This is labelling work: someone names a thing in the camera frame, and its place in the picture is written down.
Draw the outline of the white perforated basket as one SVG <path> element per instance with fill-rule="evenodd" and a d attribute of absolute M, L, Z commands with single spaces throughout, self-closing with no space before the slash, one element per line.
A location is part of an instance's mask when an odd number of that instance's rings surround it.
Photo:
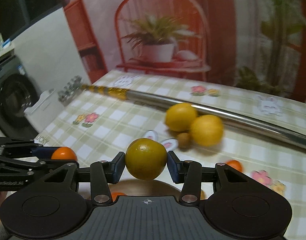
<path fill-rule="evenodd" d="M 42 132 L 64 110 L 55 89 L 44 91 L 37 103 L 24 110 L 24 116 L 37 132 Z"/>

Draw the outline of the grey washing machine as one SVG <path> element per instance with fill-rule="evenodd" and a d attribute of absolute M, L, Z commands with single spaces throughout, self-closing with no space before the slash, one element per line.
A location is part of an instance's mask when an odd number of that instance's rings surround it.
<path fill-rule="evenodd" d="M 17 139 L 34 139 L 38 132 L 24 115 L 39 94 L 20 59 L 13 55 L 0 61 L 0 131 Z"/>

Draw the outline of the large yellow lemon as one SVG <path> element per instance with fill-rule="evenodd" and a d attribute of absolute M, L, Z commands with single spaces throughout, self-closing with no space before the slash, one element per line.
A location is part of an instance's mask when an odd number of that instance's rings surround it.
<path fill-rule="evenodd" d="M 191 104 L 178 103 L 166 111 L 165 125 L 171 131 L 184 132 L 189 130 L 197 116 L 197 110 Z"/>

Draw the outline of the small mandarin right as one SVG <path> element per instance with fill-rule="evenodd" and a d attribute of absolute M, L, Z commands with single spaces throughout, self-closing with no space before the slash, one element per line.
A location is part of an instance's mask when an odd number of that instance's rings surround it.
<path fill-rule="evenodd" d="M 237 160 L 229 160 L 225 162 L 227 165 L 229 165 L 232 168 L 235 168 L 239 172 L 243 172 L 243 166 L 242 164 Z"/>

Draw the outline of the telescopic metal fruit picker pole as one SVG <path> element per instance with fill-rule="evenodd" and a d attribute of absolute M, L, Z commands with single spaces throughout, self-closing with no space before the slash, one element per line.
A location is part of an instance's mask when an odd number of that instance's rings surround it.
<path fill-rule="evenodd" d="M 80 76 L 73 77 L 67 85 L 58 92 L 59 101 L 68 104 L 78 91 L 88 90 L 93 93 L 107 95 L 120 100 L 129 100 L 143 105 L 149 105 L 158 109 L 166 110 L 173 105 L 183 103 L 183 100 L 172 99 L 167 96 L 139 92 L 126 88 L 130 77 L 122 76 L 117 84 L 110 86 L 88 85 L 82 82 Z M 251 133 L 254 137 L 260 137 L 269 141 L 276 141 L 283 145 L 289 145 L 306 151 L 306 135 L 290 129 L 258 120 L 243 114 L 234 113 L 212 106 L 190 102 L 199 114 L 212 114 L 221 118 L 225 125 Z"/>

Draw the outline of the checkered bunny tablecloth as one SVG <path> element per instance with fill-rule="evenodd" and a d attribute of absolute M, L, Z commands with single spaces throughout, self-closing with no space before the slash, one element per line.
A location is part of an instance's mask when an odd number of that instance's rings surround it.
<path fill-rule="evenodd" d="M 194 104 L 243 114 L 306 135 L 306 104 L 248 90 L 111 71 L 84 91 L 35 141 L 71 148 L 82 166 L 109 160 L 139 138 L 179 159 L 227 163 L 284 196 L 293 210 L 287 239 L 306 239 L 306 153 L 229 128 Z"/>

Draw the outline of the brown longan upper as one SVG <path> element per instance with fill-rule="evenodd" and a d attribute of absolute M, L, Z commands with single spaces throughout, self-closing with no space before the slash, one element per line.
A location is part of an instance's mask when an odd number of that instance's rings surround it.
<path fill-rule="evenodd" d="M 183 132 L 177 135 L 178 147 L 188 149 L 191 146 L 191 136 L 189 133 Z"/>

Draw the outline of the green yellow round fruit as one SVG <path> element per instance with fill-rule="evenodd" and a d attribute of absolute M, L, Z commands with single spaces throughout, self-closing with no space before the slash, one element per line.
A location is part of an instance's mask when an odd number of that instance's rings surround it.
<path fill-rule="evenodd" d="M 167 161 L 165 147 L 152 139 L 139 138 L 133 141 L 125 153 L 128 172 L 140 180 L 154 180 L 164 170 Z"/>

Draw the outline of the mandarin orange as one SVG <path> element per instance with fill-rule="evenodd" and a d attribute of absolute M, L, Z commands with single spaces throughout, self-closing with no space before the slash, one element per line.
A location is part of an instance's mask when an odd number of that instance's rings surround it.
<path fill-rule="evenodd" d="M 54 159 L 54 160 L 74 160 L 74 161 L 78 161 L 77 155 L 69 147 L 60 147 L 60 148 L 58 148 L 52 154 L 51 159 Z"/>
<path fill-rule="evenodd" d="M 112 192 L 111 196 L 112 196 L 112 200 L 115 202 L 119 196 L 127 196 L 127 194 L 123 192 Z"/>

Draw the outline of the wooden fruit bowl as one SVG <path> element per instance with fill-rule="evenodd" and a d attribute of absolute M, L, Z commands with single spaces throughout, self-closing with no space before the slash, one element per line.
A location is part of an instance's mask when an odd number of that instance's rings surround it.
<path fill-rule="evenodd" d="M 159 180 L 126 179 L 109 184 L 110 192 L 123 192 L 127 196 L 180 196 L 180 189 Z"/>

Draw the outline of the red room backdrop poster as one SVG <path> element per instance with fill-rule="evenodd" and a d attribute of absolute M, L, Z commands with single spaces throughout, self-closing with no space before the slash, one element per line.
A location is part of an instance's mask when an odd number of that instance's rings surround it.
<path fill-rule="evenodd" d="M 306 0 L 59 0 L 91 82 L 109 68 L 306 102 Z"/>

